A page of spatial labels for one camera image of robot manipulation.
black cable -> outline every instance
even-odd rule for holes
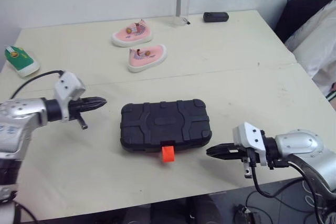
[[[32,218],[35,224],[38,224],[36,217],[33,215],[33,213],[28,208],[26,208],[24,205],[20,204],[17,201],[14,201],[14,202],[19,208],[23,209]]]
[[[252,194],[255,194],[255,193],[257,193],[257,192],[258,192],[258,191],[252,191],[252,192],[247,196],[247,198],[246,198],[246,200],[245,200],[245,206],[247,205],[248,200],[249,200],[249,198],[252,196]],[[280,199],[277,198],[277,197],[274,197],[273,199],[276,199],[276,200],[279,201],[281,204],[283,204],[283,205],[285,205],[286,207],[288,207],[288,208],[290,208],[290,209],[292,209],[292,210],[295,210],[295,211],[297,211],[297,212],[304,212],[304,213],[307,213],[307,214],[311,214],[311,213],[313,213],[313,211],[300,210],[300,209],[298,209],[298,208],[292,207],[292,206],[290,206],[289,204],[283,202],[282,200],[280,200]]]
[[[287,203],[283,202],[282,200],[278,199],[277,197],[275,197],[274,199],[276,199],[277,201],[279,201],[281,204],[285,205],[286,207],[288,207],[288,208],[290,208],[292,210],[295,210],[297,212],[304,212],[306,214],[313,214],[314,213],[314,211],[301,210],[301,209],[292,207],[292,206],[288,205]]]
[[[294,164],[289,164],[290,167],[293,167],[295,170],[297,170],[301,176],[305,179],[310,191],[311,191],[311,194],[313,196],[313,200],[314,200],[314,211],[315,211],[315,216],[316,216],[316,221],[318,224],[323,224],[323,221],[321,220],[320,218],[320,214],[319,214],[319,208],[318,208],[318,202],[317,202],[317,196],[316,196],[316,193],[314,191],[314,188],[310,182],[310,180],[308,179],[308,177],[303,173],[303,171],[301,171],[300,168],[298,168],[297,166],[295,166]]]
[[[18,94],[18,92],[20,92],[20,90],[25,86],[27,85],[28,83],[32,82],[32,81],[35,81],[36,79],[38,78],[41,78],[43,76],[47,76],[49,74],[53,74],[53,73],[57,73],[59,74],[60,76],[64,73],[64,71],[62,70],[54,70],[54,71],[50,71],[50,72],[46,72],[46,73],[42,73],[42,74],[39,74],[38,76],[35,76],[31,79],[29,79],[28,81],[26,81],[25,83],[23,83],[15,92],[14,94],[10,97],[10,99],[13,99],[16,97],[16,95]]]
[[[257,180],[257,175],[256,175],[256,168],[255,167],[251,167],[251,170],[252,170],[253,182],[254,182],[254,185],[255,185],[258,193],[260,193],[264,197],[270,198],[270,199],[275,198],[276,196],[278,196],[279,194],[281,194],[288,187],[290,187],[290,186],[292,186],[292,185],[294,185],[294,184],[296,184],[298,182],[303,181],[303,178],[297,178],[297,179],[292,180],[291,182],[285,184],[283,187],[281,187],[279,190],[277,190],[274,194],[268,194],[268,193],[265,193],[264,191],[262,191],[262,189],[259,187],[258,180]]]

cable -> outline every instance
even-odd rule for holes
[[[35,81],[36,79],[38,78],[41,78],[43,76],[47,76],[49,74],[53,74],[53,73],[57,73],[59,74],[60,76],[64,73],[64,71],[62,70],[54,70],[54,71],[50,71],[50,72],[46,72],[46,73],[42,73],[42,74],[39,74],[38,76],[35,76],[33,78],[31,78],[30,80],[26,81],[25,83],[23,83],[15,92],[14,94],[10,97],[10,99],[13,99],[16,97],[16,95],[18,94],[18,92],[20,92],[20,90],[25,86],[27,85],[28,83],[32,82],[32,81]]]
[[[312,194],[311,191],[308,190],[304,184],[305,184],[305,181],[303,180],[303,181],[302,181],[302,187],[303,187],[303,189],[304,189],[307,193]]]
[[[259,187],[257,176],[256,176],[256,168],[251,167],[251,170],[252,170],[253,182],[254,182],[254,185],[255,185],[258,193],[260,193],[264,197],[270,198],[270,199],[275,198],[276,196],[281,194],[285,189],[287,189],[288,187],[296,184],[297,182],[303,181],[303,178],[297,178],[297,179],[292,180],[291,182],[285,184],[283,187],[281,187],[279,190],[277,190],[274,194],[268,194],[268,193],[265,193],[264,191],[262,191],[262,189]]]
[[[295,166],[294,164],[291,164],[289,163],[289,166],[290,167],[293,167],[295,170],[297,170],[301,176],[305,179],[311,193],[312,193],[312,196],[313,196],[313,200],[314,200],[314,211],[315,211],[315,216],[316,216],[316,221],[318,224],[323,224],[323,221],[321,220],[321,217],[320,217],[320,214],[319,214],[319,209],[318,209],[318,202],[317,202],[317,196],[316,196],[316,193],[313,189],[313,186],[311,185],[308,177],[303,173],[303,171],[301,171],[301,169],[299,169],[297,166]]]
[[[308,190],[304,184],[305,184],[305,181],[302,181],[302,187],[303,187],[303,189],[304,189],[307,193],[311,194],[311,191]],[[309,195],[305,195],[304,200],[306,201],[306,203],[307,203],[309,206],[314,207],[314,200],[313,200],[312,197],[310,197]]]
[[[301,171],[295,165],[289,163],[289,166],[291,166],[295,170],[297,170],[301,174],[302,178],[307,182],[307,185],[308,185],[308,187],[309,187],[309,189],[310,189],[310,191],[312,192],[312,195],[313,195],[314,211],[315,211],[316,220],[317,220],[318,224],[323,224],[323,221],[321,220],[320,215],[319,215],[319,209],[318,209],[318,205],[317,205],[318,204],[317,203],[317,197],[316,197],[315,191],[313,190],[312,185],[310,184],[310,181],[309,181],[308,177],[303,173],[303,171]],[[259,184],[258,184],[258,180],[257,180],[257,176],[256,176],[256,168],[254,166],[252,166],[251,171],[252,171],[253,182],[254,182],[254,185],[255,185],[258,193],[260,193],[261,195],[263,195],[266,198],[274,198],[275,196],[277,196],[276,193],[273,194],[273,195],[269,195],[269,194],[265,193],[264,191],[262,191],[262,189],[259,187]]]
[[[252,196],[252,194],[255,194],[255,193],[257,193],[257,192],[258,192],[258,191],[252,191],[252,192],[247,196],[247,198],[246,198],[246,200],[245,200],[245,206],[247,205],[248,200],[249,200],[249,198]],[[280,199],[277,198],[277,197],[274,197],[274,199],[276,199],[277,201],[279,201],[281,204],[285,205],[286,207],[288,207],[288,208],[290,208],[290,209],[292,209],[292,210],[295,210],[295,211],[297,211],[297,212],[304,212],[304,213],[307,213],[307,214],[311,214],[311,213],[313,213],[313,211],[301,210],[301,209],[292,207],[292,206],[290,206],[289,204],[283,202],[282,200],[280,200]]]
[[[263,212],[264,214],[267,215],[267,217],[269,218],[269,220],[271,221],[271,224],[273,224],[273,220],[272,220],[272,217],[264,210],[258,208],[258,207],[252,207],[252,206],[246,206],[247,208],[254,208],[254,209],[257,209],[261,212]],[[233,220],[232,220],[232,223],[233,224],[236,224],[236,217],[237,217],[237,213],[239,212],[239,210],[235,211],[235,214],[233,215]]]
[[[29,211],[28,208],[26,208],[24,205],[20,204],[17,201],[14,201],[14,202],[19,208],[23,209],[32,218],[34,224],[38,224],[38,221],[37,221],[36,217],[33,215],[33,213],[31,211]]]

robotic arm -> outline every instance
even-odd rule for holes
[[[25,158],[33,130],[52,121],[77,119],[87,124],[81,112],[106,104],[100,97],[80,98],[84,84],[73,73],[64,72],[55,85],[55,99],[11,99],[0,104],[0,218],[1,223],[20,223],[20,211],[13,202],[16,179]]]
[[[312,182],[316,192],[327,200],[336,199],[336,153],[318,135],[307,130],[266,137],[264,131],[249,123],[233,129],[234,143],[219,144],[207,155],[220,159],[241,159],[245,178],[253,177],[257,163],[270,169],[298,166]]]

shoe sole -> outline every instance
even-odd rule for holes
[[[128,65],[128,70],[130,70],[132,73],[137,73],[137,72],[141,72],[147,68],[151,68],[151,67],[155,67],[159,64],[161,64],[166,58],[167,58],[167,48],[160,44],[159,46],[161,46],[163,48],[163,54],[162,54],[162,57],[155,61],[155,62],[152,62],[152,63],[149,63],[147,65],[144,65],[144,66],[140,66],[140,67],[134,67],[134,66],[131,66],[131,65]]]
[[[135,41],[122,41],[122,40],[120,40],[116,37],[116,34],[117,33],[114,33],[112,35],[112,43],[116,46],[119,46],[119,47],[133,47],[135,45],[138,45],[138,44],[141,44],[141,43],[146,43],[146,42],[151,41],[153,39],[152,32],[147,37],[145,37],[143,39],[138,39],[138,40],[135,40]]]

small black device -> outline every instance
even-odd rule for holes
[[[205,103],[199,99],[126,104],[121,110],[121,145],[131,152],[176,151],[206,145],[212,136]]]
[[[204,22],[226,22],[229,15],[225,12],[205,12],[203,14]]]

